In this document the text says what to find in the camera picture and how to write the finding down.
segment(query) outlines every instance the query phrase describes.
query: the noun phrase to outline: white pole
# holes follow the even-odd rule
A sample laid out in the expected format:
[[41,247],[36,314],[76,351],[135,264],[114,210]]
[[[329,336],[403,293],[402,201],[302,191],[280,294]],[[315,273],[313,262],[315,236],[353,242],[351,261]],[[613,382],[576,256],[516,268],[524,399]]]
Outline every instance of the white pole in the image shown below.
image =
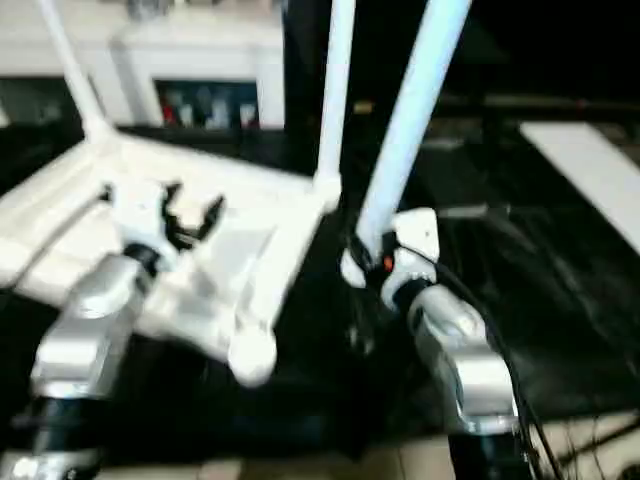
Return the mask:
[[64,31],[60,14],[56,9],[55,0],[38,0],[38,4],[49,29],[53,45],[62,62],[64,78],[80,113],[85,136],[91,137],[99,132],[104,132],[109,128],[108,123],[102,114],[89,79],[82,71],[73,53],[71,42]]
[[333,0],[316,177],[339,178],[356,0]]
[[471,1],[427,3],[356,226],[356,235],[373,259],[381,254],[382,235],[398,208]]

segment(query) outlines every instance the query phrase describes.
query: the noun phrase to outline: black surface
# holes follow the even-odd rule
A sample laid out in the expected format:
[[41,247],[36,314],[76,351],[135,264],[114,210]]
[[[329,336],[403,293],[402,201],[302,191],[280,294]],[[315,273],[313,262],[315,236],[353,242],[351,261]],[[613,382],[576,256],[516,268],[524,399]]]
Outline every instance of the black surface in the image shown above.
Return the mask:
[[0,196],[77,142],[80,131],[63,125],[0,128]]
[[449,452],[457,480],[533,480],[519,435],[452,435]]
[[9,448],[37,452],[99,448],[106,407],[99,400],[36,398],[24,414],[13,418]]
[[[277,168],[313,170],[314,143],[280,133],[142,133]],[[638,257],[522,139],[505,138],[493,146],[424,151],[403,208],[495,205],[488,217],[441,220],[442,260],[497,317],[543,418],[636,408]],[[433,388],[404,322],[375,296],[347,288],[338,272],[376,151],[361,139],[345,145],[343,203],[322,222],[286,301],[273,379],[247,391],[226,367],[184,345],[136,337],[110,416],[112,461],[327,449],[357,454],[381,438],[438,431]],[[33,355],[54,319],[52,309],[20,299],[3,315],[3,424],[26,405]],[[355,349],[347,342],[353,325],[360,333]],[[375,348],[365,357],[371,342]]]
[[[418,30],[425,0],[360,2],[352,47],[347,123],[359,100],[384,130]],[[637,2],[565,0],[473,2],[445,79],[447,93],[477,105],[486,95],[542,95],[638,104],[638,70],[627,46]],[[291,0],[285,14],[287,127],[319,125],[331,0]],[[565,114],[582,116],[579,108]]]

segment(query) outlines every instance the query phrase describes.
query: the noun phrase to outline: white panel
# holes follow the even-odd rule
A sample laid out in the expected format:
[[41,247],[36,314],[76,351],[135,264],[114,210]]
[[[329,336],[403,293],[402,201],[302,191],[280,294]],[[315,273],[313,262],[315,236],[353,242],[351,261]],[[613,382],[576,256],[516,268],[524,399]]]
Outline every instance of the white panel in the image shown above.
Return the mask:
[[263,128],[284,126],[284,52],[266,51],[257,59],[258,108]]
[[136,49],[136,60],[155,78],[255,78],[256,67],[248,49],[149,48]]
[[640,169],[587,124],[523,123],[520,129],[640,254]]
[[62,75],[62,65],[51,45],[2,43],[0,58],[2,76]]

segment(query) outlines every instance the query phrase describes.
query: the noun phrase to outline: orange light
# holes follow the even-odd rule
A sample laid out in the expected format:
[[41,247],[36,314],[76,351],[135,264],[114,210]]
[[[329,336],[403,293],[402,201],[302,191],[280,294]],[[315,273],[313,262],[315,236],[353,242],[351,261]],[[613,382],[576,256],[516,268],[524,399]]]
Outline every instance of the orange light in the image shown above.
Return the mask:
[[382,263],[383,263],[383,265],[384,265],[384,269],[385,269],[387,272],[390,272],[391,270],[393,270],[393,258],[391,258],[391,257],[384,257],[384,260],[383,260],[383,262],[382,262]]

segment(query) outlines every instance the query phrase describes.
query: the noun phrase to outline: red object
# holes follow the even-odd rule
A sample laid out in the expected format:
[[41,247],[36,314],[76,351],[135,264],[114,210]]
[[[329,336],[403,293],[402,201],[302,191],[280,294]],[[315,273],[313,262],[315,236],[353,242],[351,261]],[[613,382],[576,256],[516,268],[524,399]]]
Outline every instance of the red object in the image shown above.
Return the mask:
[[173,109],[169,105],[162,106],[162,117],[164,118],[164,123],[166,124],[176,123],[176,116],[173,114]]

